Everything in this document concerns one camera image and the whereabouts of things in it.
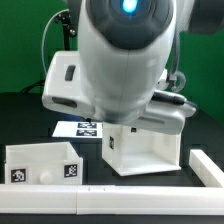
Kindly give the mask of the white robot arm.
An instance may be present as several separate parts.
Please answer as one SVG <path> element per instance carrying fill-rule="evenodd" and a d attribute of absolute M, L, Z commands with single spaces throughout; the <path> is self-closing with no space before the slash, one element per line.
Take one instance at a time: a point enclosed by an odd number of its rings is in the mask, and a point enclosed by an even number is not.
<path fill-rule="evenodd" d="M 53 111 L 166 134 L 195 112 L 158 84 L 181 32 L 224 29 L 224 0 L 65 0 L 75 51 L 55 53 L 43 105 Z"/>

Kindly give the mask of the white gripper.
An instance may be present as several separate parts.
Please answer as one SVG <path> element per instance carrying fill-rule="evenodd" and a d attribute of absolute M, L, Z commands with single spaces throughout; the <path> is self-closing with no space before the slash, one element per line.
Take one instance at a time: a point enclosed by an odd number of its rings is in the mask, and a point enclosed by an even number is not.
<path fill-rule="evenodd" d="M 48 70 L 42 102 L 53 111 L 179 134 L 196 107 L 179 94 L 156 88 L 164 68 L 164 60 L 131 51 L 58 52 Z"/>

